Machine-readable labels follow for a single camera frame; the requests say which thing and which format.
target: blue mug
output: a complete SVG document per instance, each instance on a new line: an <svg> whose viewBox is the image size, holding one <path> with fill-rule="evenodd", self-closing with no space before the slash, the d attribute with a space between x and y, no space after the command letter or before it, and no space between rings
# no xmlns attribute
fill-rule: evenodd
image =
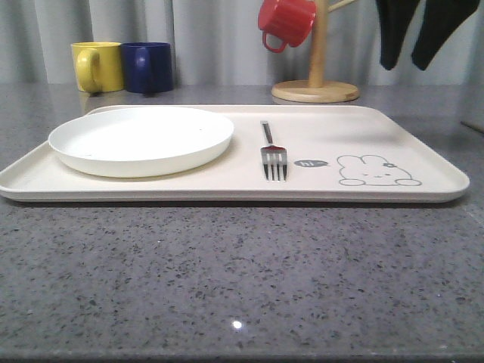
<svg viewBox="0 0 484 363"><path fill-rule="evenodd" d="M169 43L122 43L120 47L126 91L156 93L173 90Z"/></svg>

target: mug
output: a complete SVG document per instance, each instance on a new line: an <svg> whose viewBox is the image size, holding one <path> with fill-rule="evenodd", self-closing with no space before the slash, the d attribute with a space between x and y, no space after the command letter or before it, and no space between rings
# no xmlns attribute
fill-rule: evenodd
<svg viewBox="0 0 484 363"><path fill-rule="evenodd" d="M82 42L71 45L78 90L98 93L123 89L120 44Z"/></svg>
<svg viewBox="0 0 484 363"><path fill-rule="evenodd" d="M316 18L316 4L307 0L264 0L259 12L259 29L262 43L274 53L281 53L286 45L297 47L308 34ZM279 48L267 43L267 35L273 35L282 41Z"/></svg>
<svg viewBox="0 0 484 363"><path fill-rule="evenodd" d="M173 89L169 43L122 43L121 58L126 91L155 93Z"/></svg>

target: wooden base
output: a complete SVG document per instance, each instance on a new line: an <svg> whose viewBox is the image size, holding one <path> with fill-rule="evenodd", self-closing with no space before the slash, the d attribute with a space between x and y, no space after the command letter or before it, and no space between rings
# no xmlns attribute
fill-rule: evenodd
<svg viewBox="0 0 484 363"><path fill-rule="evenodd" d="M354 85L326 81L322 87L308 87L308 81L287 81L272 87L272 95L283 100L312 104L329 104L355 100L360 92Z"/></svg>

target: white tray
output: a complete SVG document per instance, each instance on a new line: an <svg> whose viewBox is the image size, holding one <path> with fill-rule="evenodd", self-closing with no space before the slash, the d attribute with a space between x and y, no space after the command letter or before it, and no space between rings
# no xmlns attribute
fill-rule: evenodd
<svg viewBox="0 0 484 363"><path fill-rule="evenodd" d="M91 113L126 107L102 107ZM381 112L356 106L190 105L229 117L226 152L196 169L150 178L105 178L65 166L47 142L0 172L12 200L299 200L428 203L464 194L469 178ZM287 181L266 181L260 121L287 148Z"/></svg>

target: mug handle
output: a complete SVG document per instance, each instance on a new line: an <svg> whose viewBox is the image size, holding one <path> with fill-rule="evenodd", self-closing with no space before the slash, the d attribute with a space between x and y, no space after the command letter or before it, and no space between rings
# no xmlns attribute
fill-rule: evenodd
<svg viewBox="0 0 484 363"><path fill-rule="evenodd" d="M100 92L102 87L94 76L94 67L99 64L99 52L95 49L83 49L76 59L76 73L82 89L89 93Z"/></svg>
<svg viewBox="0 0 484 363"><path fill-rule="evenodd" d="M274 53L281 53L285 48L286 48L286 45L287 43L286 42L282 42L281 44L281 47L279 48L273 48L271 47L269 44L267 44L267 35L268 33L267 32L263 32L262 33L262 44L269 50L269 51L273 51Z"/></svg>
<svg viewBox="0 0 484 363"><path fill-rule="evenodd" d="M153 70L151 69L150 52L146 47L136 49L136 74L144 85L143 88L153 88Z"/></svg>

